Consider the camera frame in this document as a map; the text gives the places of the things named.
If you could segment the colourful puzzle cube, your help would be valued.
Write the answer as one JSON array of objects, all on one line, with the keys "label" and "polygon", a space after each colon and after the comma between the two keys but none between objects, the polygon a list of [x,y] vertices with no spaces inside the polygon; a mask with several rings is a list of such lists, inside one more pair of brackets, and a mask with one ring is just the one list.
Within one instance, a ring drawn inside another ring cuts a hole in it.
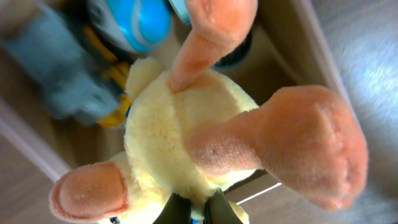
[{"label": "colourful puzzle cube", "polygon": [[185,0],[169,0],[169,3],[179,20],[186,26],[190,26],[190,17]]}]

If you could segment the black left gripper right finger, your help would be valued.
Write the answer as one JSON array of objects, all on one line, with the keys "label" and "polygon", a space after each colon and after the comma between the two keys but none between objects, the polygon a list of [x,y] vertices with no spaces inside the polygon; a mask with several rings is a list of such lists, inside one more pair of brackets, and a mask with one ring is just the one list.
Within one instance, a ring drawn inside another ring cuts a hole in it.
[{"label": "black left gripper right finger", "polygon": [[206,201],[204,216],[204,224],[243,224],[221,189]]}]

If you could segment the black round puck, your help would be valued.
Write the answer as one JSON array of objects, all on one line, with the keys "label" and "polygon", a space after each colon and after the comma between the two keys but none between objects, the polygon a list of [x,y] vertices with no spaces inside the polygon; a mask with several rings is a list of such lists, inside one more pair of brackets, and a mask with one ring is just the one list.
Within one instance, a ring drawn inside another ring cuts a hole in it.
[{"label": "black round puck", "polygon": [[248,33],[245,40],[236,47],[231,53],[220,59],[213,67],[228,68],[235,66],[242,61],[249,53],[252,44],[252,31]]}]

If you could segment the yellow plush bunny toy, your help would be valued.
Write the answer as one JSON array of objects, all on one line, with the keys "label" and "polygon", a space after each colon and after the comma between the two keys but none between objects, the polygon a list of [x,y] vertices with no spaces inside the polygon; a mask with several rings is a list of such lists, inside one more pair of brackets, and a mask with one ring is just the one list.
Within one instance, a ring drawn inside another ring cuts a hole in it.
[{"label": "yellow plush bunny toy", "polygon": [[257,1],[187,1],[192,29],[171,69],[130,68],[124,151],[64,174],[49,196],[71,223],[248,223],[224,191],[262,169],[324,210],[351,206],[368,174],[349,104],[320,85],[283,87],[258,105],[213,65],[237,48]]}]

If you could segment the yellow grey toy truck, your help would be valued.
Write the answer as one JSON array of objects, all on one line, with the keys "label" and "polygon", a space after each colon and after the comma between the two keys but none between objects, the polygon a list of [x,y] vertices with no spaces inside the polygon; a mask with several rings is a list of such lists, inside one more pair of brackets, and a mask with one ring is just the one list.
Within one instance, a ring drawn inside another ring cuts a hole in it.
[{"label": "yellow grey toy truck", "polygon": [[35,82],[52,118],[108,129],[126,122],[131,63],[110,51],[89,24],[42,3],[39,15],[1,46]]}]

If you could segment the blue white ball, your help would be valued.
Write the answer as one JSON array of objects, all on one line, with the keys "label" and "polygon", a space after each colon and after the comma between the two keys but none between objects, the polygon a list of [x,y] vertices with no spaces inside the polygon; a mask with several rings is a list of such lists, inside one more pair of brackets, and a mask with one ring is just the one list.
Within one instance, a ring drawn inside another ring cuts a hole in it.
[{"label": "blue white ball", "polygon": [[171,13],[164,0],[88,0],[96,30],[121,50],[148,54],[169,35]]}]

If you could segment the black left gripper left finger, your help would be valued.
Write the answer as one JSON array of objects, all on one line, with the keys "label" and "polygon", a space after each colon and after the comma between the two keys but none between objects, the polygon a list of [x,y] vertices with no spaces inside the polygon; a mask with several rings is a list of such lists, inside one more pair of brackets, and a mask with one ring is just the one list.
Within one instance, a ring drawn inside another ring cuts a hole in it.
[{"label": "black left gripper left finger", "polygon": [[192,224],[191,201],[173,193],[153,224]]}]

